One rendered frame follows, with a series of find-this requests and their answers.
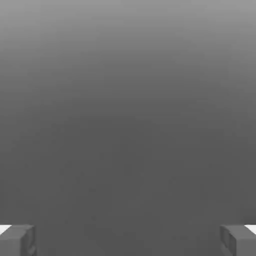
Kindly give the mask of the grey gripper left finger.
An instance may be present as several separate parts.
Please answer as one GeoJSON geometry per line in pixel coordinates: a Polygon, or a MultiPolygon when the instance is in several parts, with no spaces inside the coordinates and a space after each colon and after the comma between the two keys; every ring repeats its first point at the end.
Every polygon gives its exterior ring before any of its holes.
{"type": "Polygon", "coordinates": [[[36,227],[0,224],[0,256],[37,256],[36,227]]]}

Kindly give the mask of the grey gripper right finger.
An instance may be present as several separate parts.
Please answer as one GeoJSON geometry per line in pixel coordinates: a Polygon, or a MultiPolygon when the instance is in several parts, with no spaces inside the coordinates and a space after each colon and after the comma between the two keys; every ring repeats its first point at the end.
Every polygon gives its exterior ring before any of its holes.
{"type": "Polygon", "coordinates": [[[221,225],[222,256],[256,256],[256,224],[221,225]]]}

